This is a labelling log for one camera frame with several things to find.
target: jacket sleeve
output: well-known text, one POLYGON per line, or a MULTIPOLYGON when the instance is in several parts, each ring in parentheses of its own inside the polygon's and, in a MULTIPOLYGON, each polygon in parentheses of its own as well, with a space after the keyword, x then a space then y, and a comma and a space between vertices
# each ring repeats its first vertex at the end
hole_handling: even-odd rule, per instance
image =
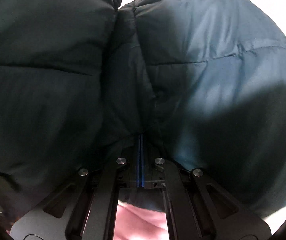
POLYGON ((0 203, 13 216, 93 155, 102 54, 120 3, 0 0, 0 174, 20 188, 0 190, 0 203))

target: metal bolt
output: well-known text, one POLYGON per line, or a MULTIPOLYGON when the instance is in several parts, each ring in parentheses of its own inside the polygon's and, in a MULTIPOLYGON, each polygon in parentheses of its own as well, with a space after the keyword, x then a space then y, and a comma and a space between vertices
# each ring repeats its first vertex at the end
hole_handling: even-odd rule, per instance
POLYGON ((116 162, 117 162, 118 164, 125 164, 125 163, 126 163, 126 159, 125 159, 125 158, 118 158, 118 159, 116 160, 116 162))
POLYGON ((163 158, 156 158, 156 159, 155 159, 155 163, 156 163, 157 165, 162 165, 162 164, 165 163, 165 160, 164 160, 163 158))
POLYGON ((193 170, 193 175, 196 177, 200 177, 203 175, 203 172, 200 169, 195 169, 195 170, 193 170))
POLYGON ((79 170, 79 175, 80 176, 86 176, 89 173, 87 169, 80 169, 79 170))

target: silver screw head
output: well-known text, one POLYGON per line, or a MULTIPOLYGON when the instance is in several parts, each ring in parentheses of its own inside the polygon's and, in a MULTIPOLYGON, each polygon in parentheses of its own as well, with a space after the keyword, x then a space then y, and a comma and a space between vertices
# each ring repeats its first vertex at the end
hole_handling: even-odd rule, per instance
POLYGON ((80 169, 79 170, 79 175, 80 176, 86 176, 89 173, 87 169, 80 169))
POLYGON ((118 158, 118 159, 116 160, 116 162, 117 162, 118 164, 125 164, 125 163, 126 163, 126 159, 125 159, 125 158, 118 158))
POLYGON ((165 160, 164 160, 163 158, 156 158, 156 159, 155 159, 155 163, 156 163, 157 165, 162 165, 162 164, 165 163, 165 160))
POLYGON ((203 172, 200 169, 195 169, 195 170, 193 170, 193 175, 196 177, 200 177, 203 175, 203 172))

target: pink fabric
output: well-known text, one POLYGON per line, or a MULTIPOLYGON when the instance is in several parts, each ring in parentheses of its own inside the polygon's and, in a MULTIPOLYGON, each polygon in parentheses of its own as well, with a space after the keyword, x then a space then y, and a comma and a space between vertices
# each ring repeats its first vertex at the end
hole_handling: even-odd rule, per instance
POLYGON ((169 240, 166 215, 118 202, 114 240, 169 240))

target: puffer jacket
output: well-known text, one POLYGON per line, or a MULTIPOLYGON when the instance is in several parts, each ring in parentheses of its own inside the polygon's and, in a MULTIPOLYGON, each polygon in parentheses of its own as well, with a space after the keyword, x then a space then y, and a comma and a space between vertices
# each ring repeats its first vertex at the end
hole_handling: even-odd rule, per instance
POLYGON ((120 2, 0 0, 1 204, 22 215, 144 133, 261 217, 285 206, 276 24, 248 0, 120 2))

